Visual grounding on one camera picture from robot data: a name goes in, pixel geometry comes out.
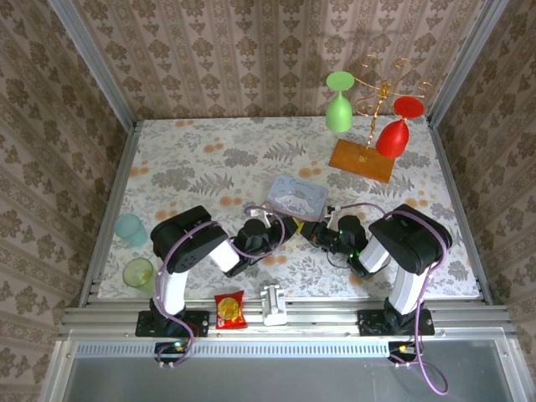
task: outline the gold wire stand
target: gold wire stand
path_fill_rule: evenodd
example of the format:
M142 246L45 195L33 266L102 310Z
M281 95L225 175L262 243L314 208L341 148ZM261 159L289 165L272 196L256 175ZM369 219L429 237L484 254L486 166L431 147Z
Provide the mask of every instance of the gold wire stand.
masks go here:
M372 88L374 93L372 95L357 99L353 104L354 110L359 115L372 116L372 121L370 123L370 134L368 135L367 143L365 146L363 146L353 142L339 140L335 146L335 149L333 150L331 160L329 161L329 166L344 170L346 172L356 173L366 178L372 178L373 180L379 180L383 183L388 183L393 171L394 159L384 157L380 155L376 149L370 148L370 143L374 138L374 132L376 130L376 121L378 120L378 114L382 108L382 105L387 105L390 111L392 111L397 117L406 120L396 112L394 107L391 105L389 98L395 95L424 99L431 96L435 89L431 83L421 81L417 85L422 92L420 95L409 95L396 92L393 89L396 88L400 81L404 80L415 69L413 63L404 58L394 60L393 66L397 70L403 70L407 65L410 66L410 70L402 74L402 76L396 82L391 84L384 78L384 72L382 69L383 60L374 54L367 54L360 60L360 64L365 68L369 67L369 64L366 63L367 59L377 61L377 65L379 66L379 85L369 84L354 76L354 79L359 84ZM366 101L370 98L377 98L375 105Z

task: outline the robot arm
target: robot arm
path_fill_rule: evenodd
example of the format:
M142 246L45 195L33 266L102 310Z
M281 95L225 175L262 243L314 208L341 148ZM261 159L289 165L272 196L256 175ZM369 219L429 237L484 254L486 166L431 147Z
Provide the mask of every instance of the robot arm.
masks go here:
M211 217L207 210L198 206L161 222L151 232L155 255L164 260L170 249L187 232L210 221ZM246 221L233 244L221 226L214 223L202 228L178 247L171 255L167 269L160 280L159 296L165 312L176 318L184 316L186 310L184 290L188 272L207 255L226 276L231 277L260 260L259 255L272 250L281 240L281 223L270 215L265 216L265 221L270 225L269 227L258 219ZM292 218L288 217L281 218L281 222L285 226L283 241L286 241L292 237L297 225ZM156 297L155 294L150 303L152 322L144 325L153 326L151 333L154 333L154 336L163 333L172 336L174 333L181 332L181 327L165 318L164 312L160 311L156 303Z
M377 274L387 265L389 257L398 263L394 287L384 305L384 324L391 333L410 330L426 274L442 256L441 245L430 231L396 214L397 211L423 219L440 234L447 248L451 247L452 238L444 226L407 204L396 208L393 215L372 223L368 227L372 233L369 241L355 216L342 217L338 232L327 229L325 223L305 224L301 230L316 247L347 255L348 267L356 276L369 278Z

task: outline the wooden base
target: wooden base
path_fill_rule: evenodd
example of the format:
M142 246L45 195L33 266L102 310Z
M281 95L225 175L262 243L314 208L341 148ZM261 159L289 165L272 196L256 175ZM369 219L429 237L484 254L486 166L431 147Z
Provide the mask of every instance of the wooden base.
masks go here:
M366 149L354 142L338 140L329 166L388 183L393 172L394 159L381 156L375 148Z

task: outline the plastic cup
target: plastic cup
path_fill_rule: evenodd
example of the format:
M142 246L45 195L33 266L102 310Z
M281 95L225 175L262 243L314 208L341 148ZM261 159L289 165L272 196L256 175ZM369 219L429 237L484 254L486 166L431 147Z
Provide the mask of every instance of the plastic cup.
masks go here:
M117 218L114 232L135 247L144 245L147 241L147 232L135 214L124 214Z
M147 258L139 257L130 260L123 268L123 281L140 291L152 293L156 279L157 273Z

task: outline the metal frame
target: metal frame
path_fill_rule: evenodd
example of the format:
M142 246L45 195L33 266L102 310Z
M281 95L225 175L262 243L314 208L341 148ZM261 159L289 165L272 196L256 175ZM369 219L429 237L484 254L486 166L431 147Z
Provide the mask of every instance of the metal frame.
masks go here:
M433 126L439 126L507 5L508 0L487 0L483 5L474 27L467 35L440 93L430 109L428 116Z
M154 358L160 341L79 341L77 358ZM381 341L234 341L198 339L192 358L387 358L389 343Z
M534 400L536 391L530 378L523 354L515 336L515 328L509 321L505 306L486 306L481 301L427 301L432 311L436 335L425 337L425 342L445 340L493 340L501 356L502 369L516 401ZM155 340L134 336L137 313L148 307L147 301L95 302L86 308L65 310L64 325L59 331L59 341L52 356L41 400L62 400L79 345L88 341L99 345L147 346ZM289 323L285 326L265 327L262 323L260 299L249 299L244 304L244 315L249 326L237 331L215 329L215 305L213 301L196 300L188 304L191 309L211 312L209 337L200 346L278 345L296 342L297 345L336 345L324 350L325 357L338 356L337 348L358 347L371 343L407 341L411 337L360 337L356 325L356 311L365 308L381 308L381 301L302 301L287 300ZM123 348L123 358L139 357ZM228 357L240 353L227 352Z
M116 178L114 179L113 187L111 188L110 198L106 205L106 211L102 219L99 235L93 249L90 265L85 277L84 286L80 293L78 307L84 307L90 295L91 286L94 280L101 278L102 271L108 258L110 251L111 240L113 238L113 228L116 217L121 209L123 202L123 194L125 193L128 174L131 171L132 161L136 156L137 143L140 139L140 134L143 128L143 121L137 124L132 129L132 134L126 138L125 148L121 155L119 168L117 169Z
M449 191L452 200L452 206L454 213L456 214L456 219L458 220L458 225L460 226L461 237L466 245L467 256L471 262L471 266L475 276L477 278L477 283L480 286L480 291L484 296L484 301L487 304L494 304L492 293L487 282L486 273L482 267L482 263L478 256L477 246L475 245L475 240L471 233L471 228L469 227L469 222L467 222L467 217L461 204L460 194L458 193L458 188L454 177L452 176L451 165L446 157L445 148L439 137L439 132L437 127L429 122L429 131L434 142L435 152L437 154L437 159L441 166L441 171L443 172L443 177L445 178L446 187Z
M111 108L123 127L125 127L125 131L131 132L136 121L134 112L131 111L128 102L126 102L113 75L101 57L98 48L84 25L84 21L76 11L74 2L70 0L50 0L50 5L58 14L58 18L64 25L67 34L73 39L73 43L110 103Z

